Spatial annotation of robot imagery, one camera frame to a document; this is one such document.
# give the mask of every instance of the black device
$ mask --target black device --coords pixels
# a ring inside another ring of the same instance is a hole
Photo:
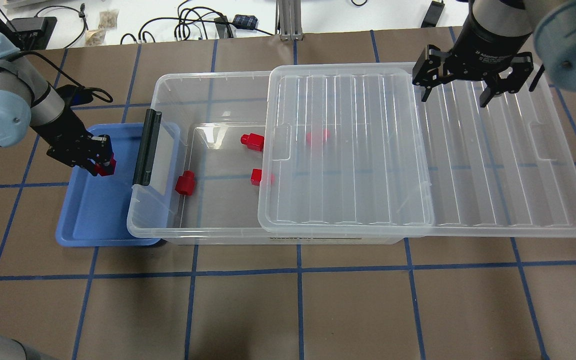
[[[254,30],[259,20],[253,14],[236,14],[232,20],[233,27],[242,30]]]
[[[519,52],[531,32],[523,0],[471,0],[454,46],[445,52],[427,45],[414,64],[412,84],[424,88],[421,101],[426,101],[434,87],[453,80],[483,81],[484,108],[494,96],[518,92],[532,73],[533,55]],[[502,78],[508,68],[512,71]]]
[[[54,16],[13,18],[6,25],[16,30],[26,50],[45,50],[57,25]]]
[[[219,39],[230,39],[235,37],[226,15],[220,13],[218,17],[214,18],[214,25],[217,28]]]
[[[422,28],[434,28],[437,26],[439,22],[439,18],[442,16],[442,12],[444,12],[444,0],[436,1],[432,0],[430,6],[428,7],[428,11],[425,13],[425,17],[421,22]]]

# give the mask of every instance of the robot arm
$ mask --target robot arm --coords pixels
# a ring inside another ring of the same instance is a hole
[[[110,137],[88,132],[71,109],[92,101],[93,89],[54,89],[24,55],[0,34],[0,147],[18,143],[30,126],[50,145],[49,157],[94,176],[114,174]]]
[[[438,85],[483,81],[479,105],[486,107],[494,96],[518,92],[533,72],[533,55],[519,52],[530,34],[554,84],[576,91],[576,0],[470,0],[453,48],[444,52],[428,45],[412,82],[424,88],[426,101]],[[509,68],[509,75],[500,76]]]

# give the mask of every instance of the plastic bag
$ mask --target plastic bag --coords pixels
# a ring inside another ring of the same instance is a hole
[[[119,10],[107,10],[99,12],[99,29],[114,29],[117,27]]]
[[[86,31],[86,46],[97,46],[104,43],[106,29],[96,29]]]

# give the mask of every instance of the table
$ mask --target table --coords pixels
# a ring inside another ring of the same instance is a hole
[[[167,73],[414,61],[459,28],[48,50],[135,123]],[[36,63],[46,79],[64,78]],[[551,87],[576,162],[576,93]],[[70,169],[34,132],[0,148],[0,333],[60,359],[576,359],[576,239],[423,237],[375,246],[62,248]]]

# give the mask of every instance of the white table surface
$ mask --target white table surface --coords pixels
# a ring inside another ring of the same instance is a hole
[[[460,26],[468,13],[466,3],[455,0],[444,0],[445,8],[439,19],[438,27]],[[38,4],[14,9],[0,6],[10,19],[29,18],[41,8],[48,5],[66,5],[78,9],[86,4],[86,17],[89,28],[97,29],[99,12],[119,10],[116,29],[106,32],[105,45],[119,44],[123,34],[137,36],[140,27],[149,19],[158,17],[175,17],[180,0],[48,0]],[[358,32],[364,30],[385,30],[418,28],[428,10],[431,0],[368,0],[366,5],[356,7],[350,0],[302,0],[302,27],[304,33]],[[215,9],[233,20],[237,14],[254,15],[258,18],[258,28],[274,33],[275,0],[191,0],[184,7],[204,6]],[[49,49],[66,46],[80,33],[82,20],[74,11],[68,9],[51,9],[41,13],[43,16],[55,16],[57,25],[48,43]],[[157,42],[174,41],[174,20],[159,20],[149,24],[146,30],[151,32]],[[216,36],[215,25],[206,23],[208,37]],[[192,27],[193,37],[198,30]],[[260,32],[237,30],[236,37],[263,36]],[[84,46],[84,39],[79,39],[72,47]]]

